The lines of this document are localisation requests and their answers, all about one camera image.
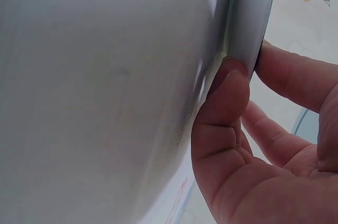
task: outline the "skin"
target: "skin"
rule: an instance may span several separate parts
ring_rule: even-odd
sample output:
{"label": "skin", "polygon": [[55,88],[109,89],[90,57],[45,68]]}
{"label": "skin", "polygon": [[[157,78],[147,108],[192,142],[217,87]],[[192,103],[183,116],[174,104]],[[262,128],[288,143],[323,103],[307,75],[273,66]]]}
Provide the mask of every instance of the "skin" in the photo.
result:
{"label": "skin", "polygon": [[[318,145],[250,102],[245,66],[224,60],[192,130],[193,169],[211,213],[217,223],[338,223],[338,66],[264,44],[256,72],[319,113]],[[272,165],[252,155],[240,119]]]}

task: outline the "finger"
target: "finger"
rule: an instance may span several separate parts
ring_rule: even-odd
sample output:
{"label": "finger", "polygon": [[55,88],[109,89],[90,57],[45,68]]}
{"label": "finger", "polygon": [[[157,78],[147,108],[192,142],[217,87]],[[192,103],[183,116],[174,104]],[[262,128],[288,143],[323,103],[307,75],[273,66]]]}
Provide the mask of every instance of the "finger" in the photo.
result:
{"label": "finger", "polygon": [[338,85],[330,92],[319,116],[318,170],[338,172]]}
{"label": "finger", "polygon": [[231,71],[202,105],[195,123],[232,127],[249,100],[249,82],[239,70]]}
{"label": "finger", "polygon": [[249,100],[249,82],[231,71],[198,112],[192,129],[192,157],[202,158],[236,147],[232,128]]}
{"label": "finger", "polygon": [[225,77],[229,74],[230,71],[234,69],[239,70],[244,77],[248,77],[248,70],[241,61],[232,57],[225,57],[223,59],[220,69],[215,75],[207,97],[209,97],[212,93],[215,92],[216,89],[218,89]]}
{"label": "finger", "polygon": [[245,165],[236,148],[238,122],[249,100],[249,82],[231,71],[202,105],[192,129],[192,161],[196,180],[210,202],[221,183]]}
{"label": "finger", "polygon": [[338,66],[268,44],[262,46],[256,72],[273,91],[317,113],[338,82]]}
{"label": "finger", "polygon": [[311,145],[269,119],[252,101],[249,102],[241,120],[263,154],[274,165],[284,166],[297,153]]}
{"label": "finger", "polygon": [[237,125],[248,99],[248,78],[238,72],[228,74],[207,98],[192,129],[195,178],[219,223],[231,219],[257,185],[285,174],[285,170],[255,159],[237,145],[243,143],[237,141]]}

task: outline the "white object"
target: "white object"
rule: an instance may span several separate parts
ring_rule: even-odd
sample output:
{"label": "white object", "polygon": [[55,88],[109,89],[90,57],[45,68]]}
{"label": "white object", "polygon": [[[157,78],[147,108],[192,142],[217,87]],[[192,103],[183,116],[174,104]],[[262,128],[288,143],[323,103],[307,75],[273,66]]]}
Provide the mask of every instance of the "white object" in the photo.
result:
{"label": "white object", "polygon": [[[228,2],[0,0],[0,223],[173,223]],[[269,3],[235,0],[232,56]]]}

